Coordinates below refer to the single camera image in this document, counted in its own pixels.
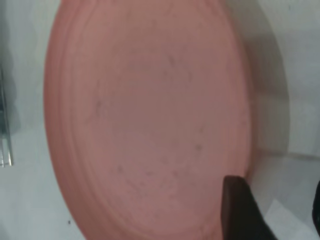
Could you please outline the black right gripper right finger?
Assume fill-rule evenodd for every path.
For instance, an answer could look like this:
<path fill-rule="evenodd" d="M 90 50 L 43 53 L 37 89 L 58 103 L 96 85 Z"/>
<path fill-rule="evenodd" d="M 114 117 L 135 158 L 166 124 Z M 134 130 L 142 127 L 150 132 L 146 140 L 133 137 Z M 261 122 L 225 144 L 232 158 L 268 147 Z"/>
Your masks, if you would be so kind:
<path fill-rule="evenodd" d="M 314 225 L 320 224 L 320 182 L 318 182 L 312 205 L 312 220 Z"/>

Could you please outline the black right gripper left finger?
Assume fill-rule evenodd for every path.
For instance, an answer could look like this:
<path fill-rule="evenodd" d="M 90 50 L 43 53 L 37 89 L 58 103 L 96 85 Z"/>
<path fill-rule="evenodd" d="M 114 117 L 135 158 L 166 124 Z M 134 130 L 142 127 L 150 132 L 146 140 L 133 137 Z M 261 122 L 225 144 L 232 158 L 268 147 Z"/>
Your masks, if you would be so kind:
<path fill-rule="evenodd" d="M 224 240 L 276 239 L 243 177 L 224 177 L 220 219 Z"/>

